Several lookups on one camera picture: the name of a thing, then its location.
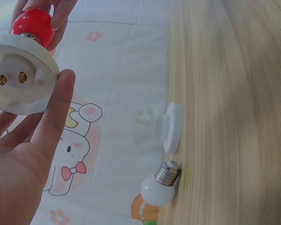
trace fingernail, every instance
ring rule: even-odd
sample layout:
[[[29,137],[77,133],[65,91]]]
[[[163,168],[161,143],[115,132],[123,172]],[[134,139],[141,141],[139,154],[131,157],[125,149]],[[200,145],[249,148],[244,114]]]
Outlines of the fingernail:
[[[26,3],[26,5],[23,8],[23,11],[27,11],[29,10],[29,8],[31,8],[37,0],[28,0],[28,2]]]

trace cartoon face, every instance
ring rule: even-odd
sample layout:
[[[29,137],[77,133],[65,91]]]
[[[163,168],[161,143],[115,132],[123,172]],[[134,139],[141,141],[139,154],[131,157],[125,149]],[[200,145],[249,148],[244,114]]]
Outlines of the cartoon face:
[[[88,152],[89,142],[84,136],[64,129],[53,161],[55,165],[73,168],[77,162],[83,161]]]

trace red light bulb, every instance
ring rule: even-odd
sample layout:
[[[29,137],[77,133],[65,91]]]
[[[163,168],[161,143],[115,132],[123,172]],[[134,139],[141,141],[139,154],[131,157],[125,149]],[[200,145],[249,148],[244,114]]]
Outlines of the red light bulb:
[[[40,44],[46,48],[54,35],[50,22],[50,14],[40,9],[24,12],[15,20],[10,33],[17,35],[32,34],[38,37]]]

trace brass contact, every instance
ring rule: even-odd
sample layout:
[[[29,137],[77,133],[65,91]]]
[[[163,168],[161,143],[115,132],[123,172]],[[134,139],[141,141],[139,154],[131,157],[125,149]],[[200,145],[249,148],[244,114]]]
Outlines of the brass contact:
[[[0,86],[4,86],[7,83],[5,75],[0,75]]]
[[[25,72],[20,72],[19,74],[19,83],[25,83],[27,81],[27,76]]]

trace pink flower print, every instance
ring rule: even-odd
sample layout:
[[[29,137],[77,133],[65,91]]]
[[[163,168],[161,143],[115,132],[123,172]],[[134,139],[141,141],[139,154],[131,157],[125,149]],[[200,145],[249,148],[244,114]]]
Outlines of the pink flower print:
[[[51,221],[57,225],[68,225],[70,223],[70,219],[65,216],[63,210],[50,210]]]
[[[101,32],[96,31],[96,32],[90,32],[89,35],[87,36],[87,40],[91,42],[96,42],[102,37]]]

